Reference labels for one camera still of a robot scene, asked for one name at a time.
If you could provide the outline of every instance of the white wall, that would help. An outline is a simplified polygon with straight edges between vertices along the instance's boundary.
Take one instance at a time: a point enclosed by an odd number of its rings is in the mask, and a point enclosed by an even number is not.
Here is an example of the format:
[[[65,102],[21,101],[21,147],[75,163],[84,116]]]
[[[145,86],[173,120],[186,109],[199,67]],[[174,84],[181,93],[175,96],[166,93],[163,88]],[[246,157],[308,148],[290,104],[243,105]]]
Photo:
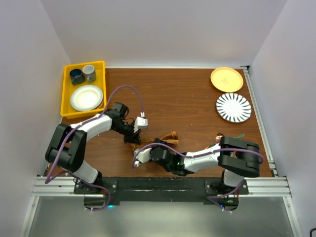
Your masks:
[[[272,154],[304,236],[316,227],[316,1],[288,0],[250,67]]]
[[[39,0],[0,3],[0,236],[18,236],[70,60]]]
[[[250,65],[286,0],[41,0],[73,62]]]

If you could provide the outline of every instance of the aluminum frame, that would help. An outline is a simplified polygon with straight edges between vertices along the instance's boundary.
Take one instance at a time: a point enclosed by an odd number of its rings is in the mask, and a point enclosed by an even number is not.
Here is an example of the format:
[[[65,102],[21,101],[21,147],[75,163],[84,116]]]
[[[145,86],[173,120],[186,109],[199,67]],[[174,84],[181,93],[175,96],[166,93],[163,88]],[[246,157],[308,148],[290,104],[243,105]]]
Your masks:
[[[273,156],[270,150],[267,135],[264,129],[256,97],[253,91],[251,77],[247,67],[240,67],[244,71],[245,79],[249,88],[250,97],[252,100],[254,112],[259,125],[261,137],[263,140],[264,148],[267,154],[269,167],[274,174],[272,178],[246,178],[249,194],[240,195],[240,197],[283,197],[284,205],[286,208],[287,216],[292,227],[292,231],[295,237],[303,236],[300,228],[296,212],[292,203],[292,196],[290,187],[286,177],[278,177],[277,169],[273,160]],[[31,193],[31,199],[27,208],[25,219],[20,232],[20,237],[27,237],[29,235],[33,218],[38,207],[40,197],[101,197],[102,195],[75,195],[73,193],[75,183],[72,177],[58,177],[51,181],[49,184],[45,184],[45,177],[37,177],[33,191]]]

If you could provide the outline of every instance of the yellow tray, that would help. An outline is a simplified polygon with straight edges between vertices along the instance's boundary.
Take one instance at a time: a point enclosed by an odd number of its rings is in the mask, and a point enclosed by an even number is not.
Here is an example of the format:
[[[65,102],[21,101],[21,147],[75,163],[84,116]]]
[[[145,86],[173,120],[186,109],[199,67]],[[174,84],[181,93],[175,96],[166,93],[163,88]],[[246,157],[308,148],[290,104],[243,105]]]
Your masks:
[[[69,72],[73,69],[80,69],[82,70],[85,65],[92,65],[95,68],[96,80],[93,82],[87,82],[85,79],[83,83],[78,85],[73,85],[71,83],[71,79],[69,76]],[[70,97],[72,93],[81,86],[84,85],[95,85],[99,87],[103,92],[103,102],[101,103],[101,107],[98,106],[94,110],[89,111],[78,111],[75,110],[70,104]],[[79,63],[79,64],[72,64],[67,65],[64,68],[64,82],[63,82],[63,95],[61,99],[61,109],[60,115],[62,117],[66,117],[68,119],[74,119],[84,116],[95,115],[100,111],[103,111],[105,105],[107,103],[107,96],[106,96],[106,86],[105,86],[105,63],[104,61],[96,61],[90,63]]]

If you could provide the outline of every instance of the cup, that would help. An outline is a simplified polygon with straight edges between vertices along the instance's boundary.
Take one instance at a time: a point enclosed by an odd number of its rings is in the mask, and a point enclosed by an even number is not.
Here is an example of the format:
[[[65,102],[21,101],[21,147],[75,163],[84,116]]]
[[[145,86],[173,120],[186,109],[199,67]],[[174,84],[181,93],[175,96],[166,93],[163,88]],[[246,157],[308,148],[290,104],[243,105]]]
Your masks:
[[[95,81],[95,69],[92,65],[86,65],[82,69],[83,74],[86,76],[88,82]]]
[[[77,85],[84,82],[84,75],[80,69],[73,69],[70,71],[69,76],[71,78],[71,83]]]

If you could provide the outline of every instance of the plate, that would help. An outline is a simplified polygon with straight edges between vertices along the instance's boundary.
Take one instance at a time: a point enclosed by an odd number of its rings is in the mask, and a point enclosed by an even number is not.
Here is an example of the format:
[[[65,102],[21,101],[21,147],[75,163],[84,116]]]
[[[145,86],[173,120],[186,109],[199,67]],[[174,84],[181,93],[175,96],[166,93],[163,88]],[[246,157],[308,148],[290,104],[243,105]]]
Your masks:
[[[71,106],[78,111],[89,111],[96,108],[103,99],[102,90],[95,85],[84,85],[73,92]]]
[[[99,104],[99,106],[96,109],[100,109],[102,108],[102,106],[104,106],[104,101],[102,100],[102,102]]]
[[[237,93],[222,94],[216,101],[216,110],[228,122],[244,122],[251,116],[249,101]]]
[[[236,92],[242,88],[243,78],[232,68],[217,68],[211,73],[211,82],[222,92]]]

